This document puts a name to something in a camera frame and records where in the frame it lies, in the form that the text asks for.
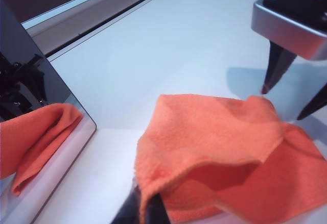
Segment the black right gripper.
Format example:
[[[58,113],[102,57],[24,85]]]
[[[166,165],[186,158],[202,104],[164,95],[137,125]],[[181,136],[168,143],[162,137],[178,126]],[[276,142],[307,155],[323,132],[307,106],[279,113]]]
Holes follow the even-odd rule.
[[[263,5],[285,17],[326,31],[326,0],[263,0]],[[296,58],[296,54],[270,42],[268,67],[261,94],[267,94],[282,78]]]

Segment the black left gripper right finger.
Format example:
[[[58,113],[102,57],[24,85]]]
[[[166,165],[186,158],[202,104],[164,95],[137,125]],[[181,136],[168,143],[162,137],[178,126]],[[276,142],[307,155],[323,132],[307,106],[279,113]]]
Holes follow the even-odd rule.
[[[146,207],[146,224],[170,224],[164,203],[160,194],[153,196]]]

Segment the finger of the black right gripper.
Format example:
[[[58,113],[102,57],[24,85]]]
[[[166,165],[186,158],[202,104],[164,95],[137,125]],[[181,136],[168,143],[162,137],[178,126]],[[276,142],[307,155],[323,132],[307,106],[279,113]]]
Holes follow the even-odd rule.
[[[310,100],[310,102],[303,108],[297,117],[297,120],[302,120],[319,109],[326,106],[327,84],[325,84],[319,92]]]

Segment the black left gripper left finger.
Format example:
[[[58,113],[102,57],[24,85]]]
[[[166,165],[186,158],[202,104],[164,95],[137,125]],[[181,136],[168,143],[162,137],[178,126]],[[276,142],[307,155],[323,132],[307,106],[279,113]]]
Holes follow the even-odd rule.
[[[137,224],[139,223],[139,206],[141,202],[141,192],[135,178],[132,180],[131,191],[126,198],[121,210],[121,223]]]

